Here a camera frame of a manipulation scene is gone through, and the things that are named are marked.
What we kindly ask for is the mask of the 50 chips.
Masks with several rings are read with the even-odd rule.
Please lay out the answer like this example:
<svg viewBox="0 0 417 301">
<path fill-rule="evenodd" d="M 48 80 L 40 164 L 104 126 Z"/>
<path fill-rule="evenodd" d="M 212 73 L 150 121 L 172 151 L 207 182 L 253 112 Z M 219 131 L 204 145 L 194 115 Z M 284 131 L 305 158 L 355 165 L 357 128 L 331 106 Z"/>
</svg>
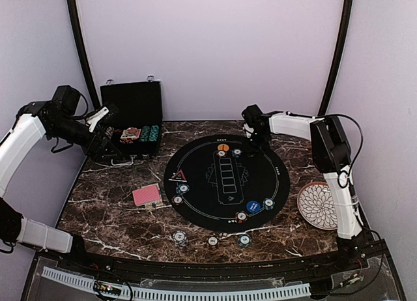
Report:
<svg viewBox="0 0 417 301">
<path fill-rule="evenodd" d="M 234 157 L 238 158 L 242 154 L 242 151 L 240 149 L 234 149 L 232 154 Z"/>
<path fill-rule="evenodd" d="M 176 187 L 176 192 L 178 194 L 185 194 L 187 192 L 190 191 L 190 187 L 188 184 L 186 183 L 180 183 L 177 187 Z"/>
<path fill-rule="evenodd" d="M 265 210 L 272 210 L 275 207 L 275 201 L 271 198 L 265 198 L 263 200 L 263 207 Z"/>
</svg>

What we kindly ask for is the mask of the orange big blind button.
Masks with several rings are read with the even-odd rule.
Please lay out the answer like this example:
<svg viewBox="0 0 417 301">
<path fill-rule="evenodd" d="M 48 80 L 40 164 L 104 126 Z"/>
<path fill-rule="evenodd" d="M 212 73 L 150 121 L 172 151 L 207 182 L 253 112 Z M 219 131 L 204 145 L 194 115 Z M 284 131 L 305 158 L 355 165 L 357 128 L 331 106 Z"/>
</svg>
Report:
<svg viewBox="0 0 417 301">
<path fill-rule="evenodd" d="M 229 150 L 229 146 L 227 144 L 219 144 L 218 150 L 227 152 Z"/>
</svg>

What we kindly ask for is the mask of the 100 chips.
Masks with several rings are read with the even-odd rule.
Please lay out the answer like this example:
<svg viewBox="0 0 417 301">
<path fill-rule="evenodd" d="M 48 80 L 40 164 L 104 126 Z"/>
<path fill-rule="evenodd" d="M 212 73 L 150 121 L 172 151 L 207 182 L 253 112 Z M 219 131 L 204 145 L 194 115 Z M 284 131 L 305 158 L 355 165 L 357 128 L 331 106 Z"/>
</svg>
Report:
<svg viewBox="0 0 417 301">
<path fill-rule="evenodd" d="M 226 152 L 224 151 L 224 150 L 219 150 L 218 151 L 218 156 L 220 157 L 220 158 L 223 158 L 223 157 L 225 157 L 226 156 Z"/>
<path fill-rule="evenodd" d="M 174 205 L 181 205 L 183 204 L 183 197 L 181 195 L 176 195 L 175 197 L 172 198 L 172 202 Z"/>
<path fill-rule="evenodd" d="M 237 223 L 246 222 L 248 219 L 248 215 L 244 211 L 237 212 L 235 215 L 235 221 Z"/>
</svg>

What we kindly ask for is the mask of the blue small blind button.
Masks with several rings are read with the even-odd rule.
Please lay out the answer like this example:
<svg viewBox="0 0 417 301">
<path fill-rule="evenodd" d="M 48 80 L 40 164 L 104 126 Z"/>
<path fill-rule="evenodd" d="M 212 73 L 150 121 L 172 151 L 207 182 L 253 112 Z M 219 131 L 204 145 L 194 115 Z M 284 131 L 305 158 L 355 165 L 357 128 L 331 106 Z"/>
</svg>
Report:
<svg viewBox="0 0 417 301">
<path fill-rule="evenodd" d="M 249 213 L 258 213 L 261 210 L 261 204 L 257 201 L 249 201 L 246 205 L 246 209 Z"/>
</svg>

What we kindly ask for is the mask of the red triangular all-in marker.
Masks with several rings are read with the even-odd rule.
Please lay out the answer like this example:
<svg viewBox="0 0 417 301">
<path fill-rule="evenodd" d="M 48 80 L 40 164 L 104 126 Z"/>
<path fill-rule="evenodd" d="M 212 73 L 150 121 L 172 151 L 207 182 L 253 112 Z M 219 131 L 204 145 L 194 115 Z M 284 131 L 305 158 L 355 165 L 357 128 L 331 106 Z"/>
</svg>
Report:
<svg viewBox="0 0 417 301">
<path fill-rule="evenodd" d="M 173 175 L 168 178 L 168 180 L 173 182 L 187 182 L 185 174 L 181 169 L 177 172 L 174 172 Z"/>
</svg>

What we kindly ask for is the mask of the green-blue 50 chip stack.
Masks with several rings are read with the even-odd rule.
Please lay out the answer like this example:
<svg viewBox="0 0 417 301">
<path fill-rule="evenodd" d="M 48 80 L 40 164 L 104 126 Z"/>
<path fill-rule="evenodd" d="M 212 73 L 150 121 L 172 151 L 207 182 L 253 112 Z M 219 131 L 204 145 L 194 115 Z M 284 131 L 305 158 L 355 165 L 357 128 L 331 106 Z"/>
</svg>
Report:
<svg viewBox="0 0 417 301">
<path fill-rule="evenodd" d="M 241 248 L 247 248 L 252 244 L 252 237 L 248 234 L 241 234 L 238 236 L 237 244 Z"/>
</svg>

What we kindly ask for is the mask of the orange 100 chip stack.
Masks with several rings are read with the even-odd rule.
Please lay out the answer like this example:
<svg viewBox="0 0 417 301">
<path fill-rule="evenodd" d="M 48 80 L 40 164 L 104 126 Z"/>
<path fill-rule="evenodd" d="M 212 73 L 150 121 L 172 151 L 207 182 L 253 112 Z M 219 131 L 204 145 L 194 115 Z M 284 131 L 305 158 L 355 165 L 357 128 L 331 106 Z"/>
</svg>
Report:
<svg viewBox="0 0 417 301">
<path fill-rule="evenodd" d="M 210 246 L 217 246 L 217 245 L 218 245 L 218 242 L 219 242 L 219 240 L 218 240 L 218 238 L 217 238 L 217 237 L 215 237 L 215 236 L 211 236 L 211 237 L 209 237 L 209 238 L 208 238 L 208 240 L 207 240 L 207 243 L 208 243 Z"/>
</svg>

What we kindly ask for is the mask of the blue chip stack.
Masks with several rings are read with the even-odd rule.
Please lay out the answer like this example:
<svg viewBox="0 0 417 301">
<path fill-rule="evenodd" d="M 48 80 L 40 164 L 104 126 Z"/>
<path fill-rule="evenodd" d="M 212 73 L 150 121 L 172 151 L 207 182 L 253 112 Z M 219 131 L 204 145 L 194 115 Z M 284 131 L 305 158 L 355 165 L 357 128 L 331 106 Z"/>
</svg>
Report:
<svg viewBox="0 0 417 301">
<path fill-rule="evenodd" d="M 174 244 L 179 248 L 183 248 L 188 245 L 188 235 L 184 231 L 175 231 L 172 234 L 172 238 Z"/>
</svg>

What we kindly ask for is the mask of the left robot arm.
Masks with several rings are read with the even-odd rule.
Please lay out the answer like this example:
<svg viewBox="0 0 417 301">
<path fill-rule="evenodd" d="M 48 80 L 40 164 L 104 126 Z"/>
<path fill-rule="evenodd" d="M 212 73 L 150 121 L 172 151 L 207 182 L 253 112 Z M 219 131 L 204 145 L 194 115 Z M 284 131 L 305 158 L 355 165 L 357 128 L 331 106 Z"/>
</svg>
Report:
<svg viewBox="0 0 417 301">
<path fill-rule="evenodd" d="M 106 104 L 93 112 L 76 115 L 81 93 L 69 85 L 59 86 L 49 101 L 30 102 L 20 108 L 16 120 L 1 140 L 1 193 L 31 149 L 43 138 L 65 140 L 70 147 L 79 145 L 93 160 L 121 155 L 100 124 L 118 109 Z M 14 247 L 21 243 L 43 250 L 67 253 L 66 261 L 78 272 L 87 272 L 92 259 L 85 253 L 81 236 L 30 220 L 1 201 L 1 240 Z"/>
</svg>

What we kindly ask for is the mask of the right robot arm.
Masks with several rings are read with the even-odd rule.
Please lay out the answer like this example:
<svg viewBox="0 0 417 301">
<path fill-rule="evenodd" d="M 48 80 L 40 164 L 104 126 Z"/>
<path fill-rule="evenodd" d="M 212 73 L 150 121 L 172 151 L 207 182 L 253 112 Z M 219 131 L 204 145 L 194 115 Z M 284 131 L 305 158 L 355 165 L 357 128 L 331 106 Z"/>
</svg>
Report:
<svg viewBox="0 0 417 301">
<path fill-rule="evenodd" d="M 313 164 L 330 188 L 338 222 L 338 252 L 333 255 L 333 266 L 346 271 L 358 259 L 358 235 L 362 219 L 358 198 L 352 182 L 351 146 L 340 122 L 340 115 L 314 117 L 289 111 L 263 113 L 257 105 L 243 112 L 244 128 L 251 146 L 265 149 L 273 134 L 300 137 L 311 142 Z"/>
</svg>

